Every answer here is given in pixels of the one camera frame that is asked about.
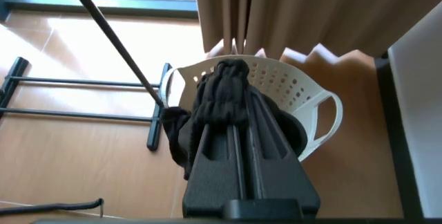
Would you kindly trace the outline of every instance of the white wall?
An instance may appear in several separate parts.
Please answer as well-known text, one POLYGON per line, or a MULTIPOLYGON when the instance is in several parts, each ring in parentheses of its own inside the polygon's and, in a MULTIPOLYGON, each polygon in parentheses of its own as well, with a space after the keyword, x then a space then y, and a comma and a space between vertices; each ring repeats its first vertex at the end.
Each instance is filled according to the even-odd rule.
POLYGON ((424 216, 442 217, 442 3, 390 49, 424 216))

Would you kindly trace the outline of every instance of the curtain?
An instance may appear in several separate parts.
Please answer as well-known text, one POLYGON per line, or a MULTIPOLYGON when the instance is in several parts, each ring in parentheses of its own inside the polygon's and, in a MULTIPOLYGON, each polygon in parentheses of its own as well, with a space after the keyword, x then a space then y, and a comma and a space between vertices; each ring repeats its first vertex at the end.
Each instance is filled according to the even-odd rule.
POLYGON ((263 48, 276 59, 318 43, 337 56, 357 49, 378 57, 440 1, 197 0, 206 52, 223 40, 224 54, 263 48))

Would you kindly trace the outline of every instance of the white laundry basket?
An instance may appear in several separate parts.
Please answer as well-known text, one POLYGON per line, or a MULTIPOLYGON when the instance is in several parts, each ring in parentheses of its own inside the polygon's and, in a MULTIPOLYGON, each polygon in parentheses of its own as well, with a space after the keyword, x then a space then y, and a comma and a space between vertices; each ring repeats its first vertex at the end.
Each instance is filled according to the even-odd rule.
POLYGON ((300 161, 327 141, 338 129, 343 117, 343 105, 336 94, 326 91, 294 66, 252 55, 219 56, 184 68, 171 69, 164 76, 164 83, 160 88, 164 107, 169 107, 166 88, 174 71, 180 72, 185 81, 179 106, 191 111, 198 81, 204 74, 213 72, 215 66, 223 59, 243 59, 250 68, 248 76, 250 85, 269 96, 280 109, 292 114, 302 123, 307 132, 308 141, 305 150, 299 156, 300 161), (314 139, 318 121, 318 105, 329 97, 332 97, 336 104, 333 126, 327 134, 314 139))

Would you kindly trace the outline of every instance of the black cloth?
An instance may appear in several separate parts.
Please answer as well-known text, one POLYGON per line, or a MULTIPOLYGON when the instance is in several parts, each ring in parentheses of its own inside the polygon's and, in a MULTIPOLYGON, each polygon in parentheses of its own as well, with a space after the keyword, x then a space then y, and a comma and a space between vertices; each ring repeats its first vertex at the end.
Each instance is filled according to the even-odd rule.
MULTIPOLYGON (((190 176, 205 124, 220 128, 230 124, 239 128, 247 127, 244 90, 249 86, 248 74, 249 67, 243 60, 223 60, 213 73, 201 78, 192 114, 179 107, 163 110, 161 119, 169 138, 171 155, 179 166, 184 167, 184 179, 190 176)), ((298 127, 302 128, 302 125, 294 116, 281 111, 269 97, 263 97, 299 156, 306 145, 306 142, 301 144, 299 139, 298 127)))

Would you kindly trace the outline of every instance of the drying rack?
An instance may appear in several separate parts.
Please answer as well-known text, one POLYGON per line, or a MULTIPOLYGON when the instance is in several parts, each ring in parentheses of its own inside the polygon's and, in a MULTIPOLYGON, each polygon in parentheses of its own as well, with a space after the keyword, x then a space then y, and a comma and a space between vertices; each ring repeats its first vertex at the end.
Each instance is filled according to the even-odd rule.
POLYGON ((9 73, 5 77, 5 81, 0 89, 0 118, 3 117, 4 113, 17 113, 17 114, 30 114, 30 115, 51 115, 51 116, 64 116, 64 117, 74 117, 74 118, 95 118, 95 119, 105 119, 105 120, 125 120, 125 121, 138 121, 138 122, 150 122, 151 128, 149 130, 149 135, 147 138, 147 148, 151 151, 155 151, 158 147, 160 140, 160 115, 163 109, 163 103, 155 92, 154 88, 160 88, 163 82, 163 77, 166 72, 172 68, 168 63, 165 63, 160 78, 159 84, 150 84, 145 78, 141 70, 138 68, 137 64, 132 59, 129 52, 123 46, 118 36, 115 34, 113 29, 109 26, 109 23, 104 18, 102 12, 93 3, 92 0, 80 0, 81 4, 87 9, 91 17, 95 20, 97 25, 102 29, 104 34, 108 37, 112 45, 117 49, 118 53, 122 56, 124 61, 128 64, 134 74, 137 76, 141 83, 130 83, 130 82, 105 82, 105 81, 95 81, 95 80, 63 80, 63 79, 50 79, 50 78, 37 78, 37 77, 24 77, 23 73, 29 62, 18 57, 9 73), (44 111, 44 110, 34 110, 34 109, 12 109, 8 108, 8 103, 13 96, 15 89, 19 86, 20 82, 43 82, 43 83, 60 83, 60 84, 86 84, 86 85, 96 85, 96 86, 119 86, 119 87, 144 87, 151 97, 155 100, 155 108, 153 110, 153 115, 151 118, 148 117, 137 117, 137 116, 125 116, 125 115, 109 115, 109 114, 97 114, 97 113, 75 113, 75 112, 64 112, 64 111, 44 111))

